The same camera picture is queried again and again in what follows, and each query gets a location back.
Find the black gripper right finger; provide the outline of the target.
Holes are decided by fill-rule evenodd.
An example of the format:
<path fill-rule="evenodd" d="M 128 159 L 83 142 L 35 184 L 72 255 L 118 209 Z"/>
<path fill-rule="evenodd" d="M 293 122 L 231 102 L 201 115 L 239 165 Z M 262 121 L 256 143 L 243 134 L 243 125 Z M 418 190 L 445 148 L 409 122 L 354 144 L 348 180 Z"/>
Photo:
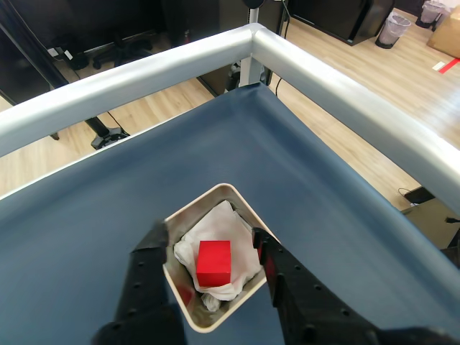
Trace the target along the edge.
<path fill-rule="evenodd" d="M 436 328 L 378 328 L 330 291 L 269 232 L 254 227 L 252 243 L 286 344 L 459 343 Z"/>

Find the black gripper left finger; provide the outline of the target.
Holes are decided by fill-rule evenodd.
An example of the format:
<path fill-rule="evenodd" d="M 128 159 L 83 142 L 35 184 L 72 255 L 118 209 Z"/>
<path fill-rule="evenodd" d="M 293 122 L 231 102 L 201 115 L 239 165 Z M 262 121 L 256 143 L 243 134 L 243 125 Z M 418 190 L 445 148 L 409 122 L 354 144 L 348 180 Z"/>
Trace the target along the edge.
<path fill-rule="evenodd" d="M 114 320 L 92 344 L 185 344 L 179 307 L 167 294 L 163 265 L 169 244 L 166 223 L 157 221 L 129 256 Z"/>

